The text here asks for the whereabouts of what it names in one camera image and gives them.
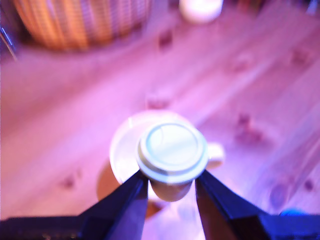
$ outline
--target white cap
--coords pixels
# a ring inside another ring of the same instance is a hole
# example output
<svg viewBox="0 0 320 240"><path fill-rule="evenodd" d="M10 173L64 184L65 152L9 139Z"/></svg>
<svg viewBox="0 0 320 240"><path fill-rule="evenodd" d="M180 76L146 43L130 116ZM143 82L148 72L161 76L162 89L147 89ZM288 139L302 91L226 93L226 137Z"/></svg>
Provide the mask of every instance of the white cap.
<svg viewBox="0 0 320 240"><path fill-rule="evenodd" d="M164 122L140 139L137 163L151 180L168 185L197 178L208 163L208 144L192 125Z"/></svg>

